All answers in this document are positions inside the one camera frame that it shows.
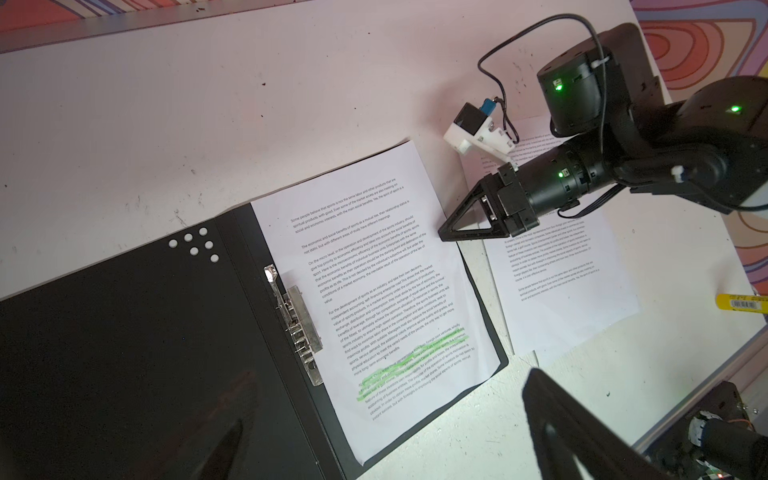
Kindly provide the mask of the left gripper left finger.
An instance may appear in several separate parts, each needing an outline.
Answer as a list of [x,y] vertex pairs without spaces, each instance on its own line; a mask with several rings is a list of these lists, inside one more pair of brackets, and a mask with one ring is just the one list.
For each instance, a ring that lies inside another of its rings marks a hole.
[[151,439],[143,454],[143,477],[236,477],[261,393],[253,367],[172,387],[147,412]]

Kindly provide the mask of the white folder black inside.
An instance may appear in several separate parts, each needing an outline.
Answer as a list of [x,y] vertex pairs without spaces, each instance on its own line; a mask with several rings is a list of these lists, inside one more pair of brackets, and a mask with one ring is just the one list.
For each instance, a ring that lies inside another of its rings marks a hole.
[[477,387],[357,462],[289,342],[252,205],[2,302],[3,478],[145,479],[152,405],[253,367],[260,406],[232,479],[355,479]]

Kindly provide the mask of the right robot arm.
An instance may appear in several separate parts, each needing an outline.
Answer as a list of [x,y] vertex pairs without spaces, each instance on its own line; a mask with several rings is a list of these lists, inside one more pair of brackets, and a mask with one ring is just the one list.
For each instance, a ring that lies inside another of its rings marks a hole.
[[623,23],[557,56],[537,75],[559,144],[523,163],[505,94],[466,104],[445,140],[499,161],[451,213],[445,242],[508,238],[543,216],[580,219],[623,191],[671,195],[721,212],[767,208],[767,81],[728,77],[668,103],[640,29]]

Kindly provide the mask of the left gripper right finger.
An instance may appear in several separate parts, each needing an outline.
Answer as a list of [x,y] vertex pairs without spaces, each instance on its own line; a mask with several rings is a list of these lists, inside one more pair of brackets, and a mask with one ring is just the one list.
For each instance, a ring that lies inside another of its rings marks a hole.
[[544,479],[666,479],[645,458],[560,387],[543,370],[530,370],[522,391],[530,435]]

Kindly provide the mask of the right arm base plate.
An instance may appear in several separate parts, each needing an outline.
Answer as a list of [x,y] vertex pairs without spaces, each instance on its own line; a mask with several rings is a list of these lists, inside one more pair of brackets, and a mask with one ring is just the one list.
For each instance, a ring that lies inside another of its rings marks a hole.
[[765,479],[767,437],[748,419],[737,387],[722,382],[673,415],[641,448],[677,479]]

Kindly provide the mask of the printed paper sheet green highlight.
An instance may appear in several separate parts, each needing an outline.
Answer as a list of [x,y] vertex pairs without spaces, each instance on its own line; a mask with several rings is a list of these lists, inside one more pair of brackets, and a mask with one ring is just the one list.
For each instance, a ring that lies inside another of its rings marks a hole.
[[416,146],[406,142],[254,201],[355,460],[490,379],[502,364]]

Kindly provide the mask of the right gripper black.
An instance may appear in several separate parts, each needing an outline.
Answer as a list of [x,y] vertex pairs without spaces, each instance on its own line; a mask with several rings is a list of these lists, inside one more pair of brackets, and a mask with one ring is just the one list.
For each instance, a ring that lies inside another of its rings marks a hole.
[[[470,223],[488,222],[485,228],[460,228]],[[459,206],[439,227],[443,242],[490,240],[516,237],[540,225],[537,214],[523,189],[514,167],[506,164],[490,177],[483,177]]]

